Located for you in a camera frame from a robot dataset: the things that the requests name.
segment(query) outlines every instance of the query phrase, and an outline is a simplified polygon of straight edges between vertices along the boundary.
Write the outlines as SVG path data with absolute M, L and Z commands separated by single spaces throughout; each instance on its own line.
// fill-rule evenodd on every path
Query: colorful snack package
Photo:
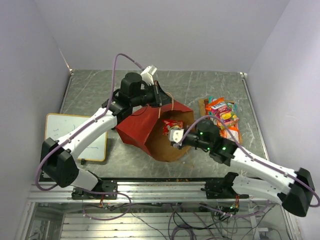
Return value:
M 242 137 L 239 131 L 239 126 L 238 123 L 236 123 L 233 126 L 229 126 L 228 129 L 231 131 L 232 135 L 235 137 L 236 141 L 241 144 L 242 143 Z M 233 138 L 231 137 L 230 133 L 226 130 L 220 130 L 220 136 L 225 138 L 225 139 L 229 139 L 233 141 Z
M 232 111 L 232 108 L 225 103 L 225 99 L 223 97 L 209 103 L 205 106 L 205 109 L 209 111 L 209 115 L 212 114 L 216 116 L 227 126 L 233 126 L 239 120 L 237 115 Z M 222 130 L 225 128 L 219 121 L 214 120 L 213 122 Z
M 163 119 L 164 123 L 163 127 L 163 135 L 168 135 L 171 129 L 183 129 L 184 122 L 183 121 L 176 121 L 171 119 Z

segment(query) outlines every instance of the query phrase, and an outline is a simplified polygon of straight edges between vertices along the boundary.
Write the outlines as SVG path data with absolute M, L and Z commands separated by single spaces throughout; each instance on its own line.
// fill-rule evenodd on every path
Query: whiteboard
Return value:
M 45 136 L 44 139 L 52 138 L 57 140 L 60 137 L 70 133 L 81 124 L 83 124 L 88 116 L 67 115 L 58 113 L 49 113 L 46 116 Z M 79 156 L 79 160 L 102 162 L 106 159 L 107 152 L 107 133 L 99 136 L 91 143 Z

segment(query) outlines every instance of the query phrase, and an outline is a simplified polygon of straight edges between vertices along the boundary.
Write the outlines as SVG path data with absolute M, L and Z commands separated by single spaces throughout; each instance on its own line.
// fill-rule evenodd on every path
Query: pile of snack bags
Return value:
M 238 143 L 242 143 L 242 137 L 239 131 L 237 116 L 237 105 L 234 101 L 225 101 L 224 97 L 214 98 L 209 97 L 208 104 L 205 106 L 206 115 L 213 115 L 221 120 Z M 216 119 L 211 118 L 215 125 L 220 128 L 220 135 L 226 139 L 233 140 L 225 127 Z

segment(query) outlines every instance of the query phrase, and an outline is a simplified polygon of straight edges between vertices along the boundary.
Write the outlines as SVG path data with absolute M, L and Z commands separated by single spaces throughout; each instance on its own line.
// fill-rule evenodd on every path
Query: gray marble table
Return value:
M 116 88 L 127 70 L 116 71 Z M 73 70 L 73 78 L 62 106 L 63 114 L 91 116 L 109 98 L 110 70 Z M 225 97 L 238 105 L 239 128 L 243 146 L 258 156 L 265 157 L 248 93 L 239 73 L 217 71 L 157 71 L 156 80 L 166 92 L 182 104 L 194 110 L 200 117 L 198 100 Z M 208 153 L 190 149 L 175 162 L 159 162 L 141 149 L 124 144 L 115 130 L 107 134 L 107 159 L 103 162 L 88 161 L 80 168 L 100 177 L 128 178 L 202 178 L 223 177 L 227 172 L 246 175 L 241 169 L 214 162 Z

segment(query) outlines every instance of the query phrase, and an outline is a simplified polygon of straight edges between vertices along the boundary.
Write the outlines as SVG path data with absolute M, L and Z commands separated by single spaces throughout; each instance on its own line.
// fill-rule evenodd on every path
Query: table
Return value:
M 117 70 L 115 87 L 129 70 Z M 62 113 L 91 116 L 110 95 L 111 70 L 73 70 L 71 82 L 63 101 Z M 243 146 L 252 153 L 266 158 L 264 144 L 251 106 L 244 79 L 238 72 L 218 71 L 157 71 L 155 80 L 174 99 L 194 110 L 200 117 L 198 100 L 225 97 L 238 105 L 239 129 Z M 204 178 L 224 177 L 227 172 L 247 174 L 241 169 L 216 163 L 208 153 L 190 149 L 175 162 L 154 160 L 141 149 L 122 143 L 115 130 L 108 131 L 107 159 L 103 162 L 87 162 L 79 168 L 89 170 L 99 177 L 115 178 Z

